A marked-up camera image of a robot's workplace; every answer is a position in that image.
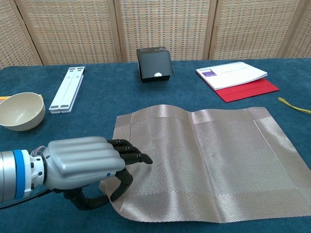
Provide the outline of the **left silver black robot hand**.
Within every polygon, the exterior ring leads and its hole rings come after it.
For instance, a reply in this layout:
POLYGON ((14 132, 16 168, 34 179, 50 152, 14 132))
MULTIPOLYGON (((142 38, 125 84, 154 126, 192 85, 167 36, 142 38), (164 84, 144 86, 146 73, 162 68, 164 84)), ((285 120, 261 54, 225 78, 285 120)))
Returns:
POLYGON ((88 136, 51 141, 43 151, 44 186, 63 193, 79 210, 92 210, 119 199, 130 187, 133 176, 126 169, 152 159, 125 139, 107 140, 88 136), (117 178, 119 186, 110 195, 86 198, 83 187, 117 178))

